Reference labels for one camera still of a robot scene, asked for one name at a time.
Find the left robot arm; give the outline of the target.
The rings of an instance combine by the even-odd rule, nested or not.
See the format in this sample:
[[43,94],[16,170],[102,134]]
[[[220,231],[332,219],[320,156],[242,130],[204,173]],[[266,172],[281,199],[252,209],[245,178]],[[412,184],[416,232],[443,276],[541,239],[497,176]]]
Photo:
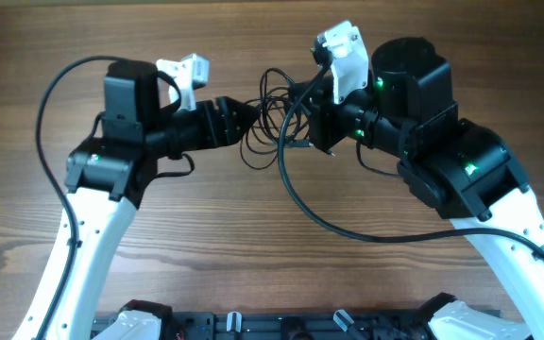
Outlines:
[[121,239],[145,189],[167,175],[162,158],[239,143],[260,113],[227,96],[196,102],[206,81],[192,70],[107,56],[105,108],[69,154],[66,177],[48,176],[63,208],[59,231],[17,339],[86,339]]

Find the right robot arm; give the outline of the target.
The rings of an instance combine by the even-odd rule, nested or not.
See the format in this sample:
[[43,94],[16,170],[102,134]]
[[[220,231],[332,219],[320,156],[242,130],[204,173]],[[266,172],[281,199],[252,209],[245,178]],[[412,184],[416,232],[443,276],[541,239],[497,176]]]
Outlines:
[[426,307],[424,330],[438,339],[544,339],[544,217],[506,142],[459,117],[448,61],[423,38],[368,53],[352,34],[320,38],[313,55],[318,74],[292,92],[312,144],[327,152],[349,137],[394,156],[410,193],[450,221],[427,239],[467,238],[521,315],[512,323],[441,295]]

